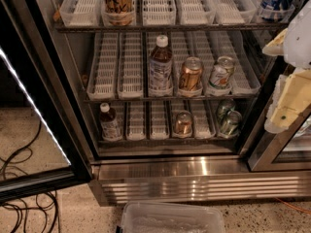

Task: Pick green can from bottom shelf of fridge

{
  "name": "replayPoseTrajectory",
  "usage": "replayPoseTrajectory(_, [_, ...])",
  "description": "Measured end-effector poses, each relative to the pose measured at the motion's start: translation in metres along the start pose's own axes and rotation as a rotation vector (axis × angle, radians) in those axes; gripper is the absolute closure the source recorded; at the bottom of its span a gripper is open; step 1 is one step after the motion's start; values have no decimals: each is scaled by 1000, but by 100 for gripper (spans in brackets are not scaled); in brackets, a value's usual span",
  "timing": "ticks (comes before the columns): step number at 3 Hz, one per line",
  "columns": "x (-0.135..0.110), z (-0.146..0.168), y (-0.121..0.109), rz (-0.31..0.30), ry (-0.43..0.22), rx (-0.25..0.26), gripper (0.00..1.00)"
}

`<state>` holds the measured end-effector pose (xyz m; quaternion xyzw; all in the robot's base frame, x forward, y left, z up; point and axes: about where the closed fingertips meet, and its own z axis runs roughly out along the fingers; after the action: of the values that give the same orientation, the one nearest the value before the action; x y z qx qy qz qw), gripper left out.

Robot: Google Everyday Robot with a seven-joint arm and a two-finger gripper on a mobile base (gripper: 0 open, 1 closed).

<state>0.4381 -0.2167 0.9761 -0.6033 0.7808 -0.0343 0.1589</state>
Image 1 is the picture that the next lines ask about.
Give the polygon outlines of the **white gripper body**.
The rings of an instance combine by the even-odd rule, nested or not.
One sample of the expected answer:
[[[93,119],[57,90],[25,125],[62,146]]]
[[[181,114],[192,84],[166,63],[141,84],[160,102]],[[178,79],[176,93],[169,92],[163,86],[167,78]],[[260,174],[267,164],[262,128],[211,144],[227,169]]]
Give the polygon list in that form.
[[[295,68],[311,68],[311,0],[289,24],[283,50],[287,63]]]

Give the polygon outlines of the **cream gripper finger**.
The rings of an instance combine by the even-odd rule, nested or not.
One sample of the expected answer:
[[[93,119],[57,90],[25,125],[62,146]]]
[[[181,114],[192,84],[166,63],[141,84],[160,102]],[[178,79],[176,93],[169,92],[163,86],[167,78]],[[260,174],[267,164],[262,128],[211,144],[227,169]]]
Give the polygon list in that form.
[[[285,41],[287,31],[288,29],[285,28],[273,40],[271,40],[268,44],[266,44],[262,49],[262,53],[269,56],[283,55],[284,54],[283,44]]]
[[[280,75],[266,114],[264,129],[272,134],[288,130],[311,104],[311,70],[295,69],[288,76]]]

